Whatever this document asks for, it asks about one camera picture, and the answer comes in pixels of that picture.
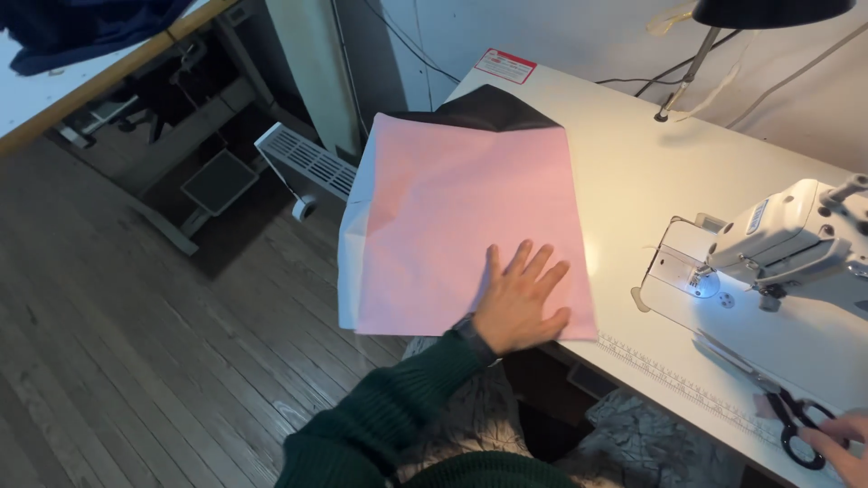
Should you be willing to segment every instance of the desk lamp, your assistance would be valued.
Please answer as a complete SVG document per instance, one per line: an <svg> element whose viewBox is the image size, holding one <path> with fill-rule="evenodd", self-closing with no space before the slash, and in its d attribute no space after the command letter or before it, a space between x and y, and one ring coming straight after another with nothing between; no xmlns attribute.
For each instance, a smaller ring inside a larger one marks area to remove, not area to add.
<svg viewBox="0 0 868 488"><path fill-rule="evenodd" d="M710 26L699 52L678 89L669 95L654 116L657 122L669 118L669 110L696 77L702 61L721 29L763 30L794 27L839 16L853 8L855 0L700 0L694 8L693 19Z"/></svg>

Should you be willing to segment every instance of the lamp shade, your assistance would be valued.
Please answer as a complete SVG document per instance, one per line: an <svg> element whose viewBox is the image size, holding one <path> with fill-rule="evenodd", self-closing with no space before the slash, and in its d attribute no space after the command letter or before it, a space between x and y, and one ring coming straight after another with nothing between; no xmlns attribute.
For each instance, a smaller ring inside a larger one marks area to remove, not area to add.
<svg viewBox="0 0 868 488"><path fill-rule="evenodd" d="M839 16L855 0L700 0L694 20L722 29L777 29Z"/></svg>

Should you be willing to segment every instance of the dark green sweater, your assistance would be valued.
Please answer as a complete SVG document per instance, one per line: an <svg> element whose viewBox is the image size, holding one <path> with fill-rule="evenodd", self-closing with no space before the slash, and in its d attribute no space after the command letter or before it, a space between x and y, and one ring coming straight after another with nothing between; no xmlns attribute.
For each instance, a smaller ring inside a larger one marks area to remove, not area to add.
<svg viewBox="0 0 868 488"><path fill-rule="evenodd" d="M424 352L365 376L335 408L284 442L277 488L383 488L401 451L437 418L449 397L484 366L450 331ZM507 452L473 452L419 472L404 488L575 488L565 473Z"/></svg>

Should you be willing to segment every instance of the blue fabric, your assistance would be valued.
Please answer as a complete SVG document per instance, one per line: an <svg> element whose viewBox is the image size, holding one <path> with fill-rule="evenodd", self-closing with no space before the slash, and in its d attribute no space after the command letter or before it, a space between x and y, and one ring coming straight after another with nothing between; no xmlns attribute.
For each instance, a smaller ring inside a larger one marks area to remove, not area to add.
<svg viewBox="0 0 868 488"><path fill-rule="evenodd" d="M31 76L103 56L165 30L193 0L0 0L0 30L22 49L10 68Z"/></svg>

